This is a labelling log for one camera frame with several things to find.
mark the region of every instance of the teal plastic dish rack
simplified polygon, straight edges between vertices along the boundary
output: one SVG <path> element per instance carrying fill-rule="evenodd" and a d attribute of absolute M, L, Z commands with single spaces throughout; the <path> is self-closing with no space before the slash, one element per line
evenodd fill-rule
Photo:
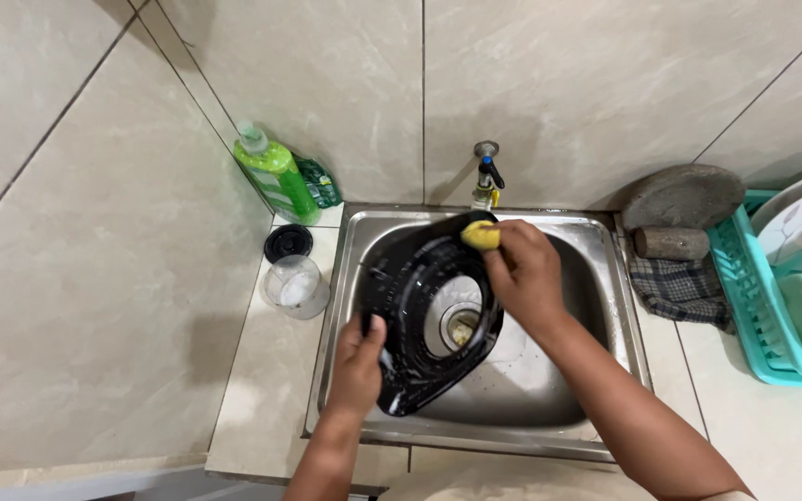
<path fill-rule="evenodd" d="M 775 193 L 748 190 L 738 211 L 707 236 L 751 370 L 770 384 L 802 386 L 802 344 L 748 218 Z"/>

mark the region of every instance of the dish towel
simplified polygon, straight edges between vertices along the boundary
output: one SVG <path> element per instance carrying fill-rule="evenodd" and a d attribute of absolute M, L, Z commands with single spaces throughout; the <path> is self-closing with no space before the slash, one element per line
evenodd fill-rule
<path fill-rule="evenodd" d="M 696 261 L 631 256 L 633 288 L 650 312 L 670 320 L 713 324 L 726 331 L 731 310 L 709 254 Z"/>

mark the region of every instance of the water faucet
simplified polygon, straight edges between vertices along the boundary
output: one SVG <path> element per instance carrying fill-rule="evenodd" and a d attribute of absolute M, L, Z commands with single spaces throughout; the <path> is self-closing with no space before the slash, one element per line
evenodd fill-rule
<path fill-rule="evenodd" d="M 476 143 L 473 149 L 475 156 L 479 158 L 479 183 L 472 192 L 473 210 L 491 211 L 497 206 L 500 199 L 500 192 L 506 187 L 503 177 L 497 172 L 494 165 L 494 157 L 500 153 L 500 145 L 494 141 L 481 141 Z"/>

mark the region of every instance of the countertop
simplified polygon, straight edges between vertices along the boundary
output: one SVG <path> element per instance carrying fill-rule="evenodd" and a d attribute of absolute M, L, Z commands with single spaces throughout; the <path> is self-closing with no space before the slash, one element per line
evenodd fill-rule
<path fill-rule="evenodd" d="M 341 207 L 324 211 L 310 255 L 329 280 Z M 279 218 L 275 225 L 284 224 Z M 307 440 L 299 438 L 320 342 L 323 314 L 285 316 L 265 298 L 263 259 L 206 470 L 252 482 L 286 483 Z M 726 457 L 758 498 L 802 499 L 802 389 L 771 386 L 747 368 L 738 340 L 713 325 L 673 322 L 637 301 L 655 394 Z M 423 465 L 482 461 L 563 462 L 618 472 L 617 465 L 524 458 L 424 447 L 362 445 L 353 492 L 375 494 Z"/>

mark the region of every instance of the sink rim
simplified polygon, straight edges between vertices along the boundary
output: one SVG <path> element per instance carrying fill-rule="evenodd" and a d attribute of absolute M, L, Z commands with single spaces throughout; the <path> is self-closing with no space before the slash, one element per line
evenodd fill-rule
<path fill-rule="evenodd" d="M 423 205 L 388 205 L 371 203 L 347 203 L 340 224 L 339 242 L 330 280 L 330 302 L 323 321 L 320 344 L 311 392 L 309 393 L 303 438 L 310 436 L 317 424 L 320 409 L 326 399 L 329 387 L 332 354 L 336 333 L 351 314 L 352 305 L 348 299 L 350 288 L 354 286 L 355 274 L 348 272 L 357 266 L 351 263 L 350 234 L 354 234 L 356 223 L 368 216 L 385 216 L 404 219 L 401 224 L 391 225 L 386 231 L 367 243 L 360 251 L 365 255 L 373 243 L 385 234 L 401 227 L 429 224 L 462 212 L 464 208 L 435 207 Z M 578 225 L 589 225 L 601 233 L 604 260 L 595 260 L 599 268 L 607 266 L 607 276 L 595 276 L 605 303 L 608 329 L 608 349 L 615 359 L 627 369 L 640 383 L 652 390 L 652 381 L 645 360 L 639 325 L 635 317 L 634 300 L 626 273 L 626 258 L 621 248 L 624 236 L 618 215 L 607 212 L 590 211 L 547 211 L 547 210 L 494 210 L 500 220 L 504 218 L 523 218 L 536 222 L 544 233 L 554 234 L 569 244 L 575 242 L 578 234 L 592 233 L 594 230 L 578 229 Z M 596 246 L 595 236 L 586 238 L 583 245 Z M 593 269 L 594 262 L 589 263 Z M 598 439 L 592 423 L 588 419 L 569 426 L 546 428 L 516 428 L 477 424 L 455 424 L 421 418 L 416 415 L 404 418 L 385 416 L 374 409 L 364 421 L 362 443 L 381 443 L 391 445 L 421 445 L 487 452 L 506 452 L 532 456 L 554 456 L 594 461 L 613 461 L 604 444 Z"/>

